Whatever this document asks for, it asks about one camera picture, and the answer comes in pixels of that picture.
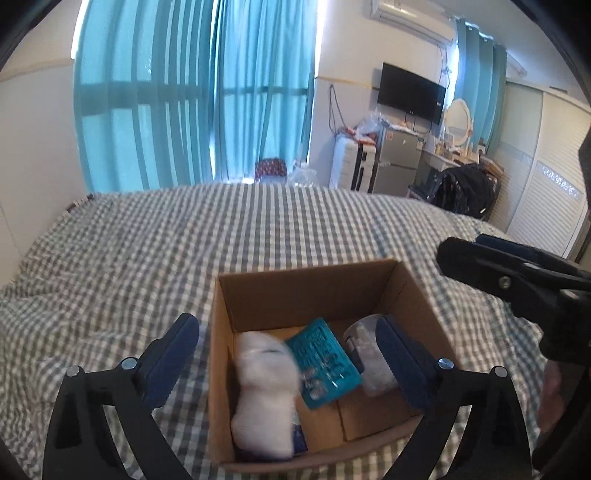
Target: oval mirror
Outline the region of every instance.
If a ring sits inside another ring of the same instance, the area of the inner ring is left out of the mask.
[[[444,116],[445,132],[453,136],[453,145],[462,145],[470,136],[472,117],[466,102],[458,98],[452,102]]]

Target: black bag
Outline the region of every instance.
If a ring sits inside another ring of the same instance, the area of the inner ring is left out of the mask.
[[[437,175],[427,201],[448,212],[482,219],[495,204],[494,182],[476,164],[448,168]]]

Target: clear plastic container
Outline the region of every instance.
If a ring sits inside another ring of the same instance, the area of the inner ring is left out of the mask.
[[[316,170],[312,170],[307,163],[294,168],[287,177],[287,185],[291,187],[314,187],[318,185]]]
[[[343,335],[347,353],[357,356],[363,365],[361,380],[363,391],[368,397],[377,397],[398,386],[375,339],[375,328],[382,316],[364,317],[347,328]]]

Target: teal package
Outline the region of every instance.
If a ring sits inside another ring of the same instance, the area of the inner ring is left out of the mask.
[[[301,396],[308,408],[326,405],[361,385],[361,375],[324,319],[317,318],[285,343],[300,367]]]

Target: plastic bag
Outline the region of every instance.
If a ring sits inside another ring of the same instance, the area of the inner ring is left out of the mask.
[[[378,134],[382,127],[390,127],[390,121],[380,112],[374,111],[361,120],[355,131],[358,135]]]
[[[316,170],[312,170],[307,163],[296,166],[294,171],[287,176],[287,185],[290,187],[317,186]]]

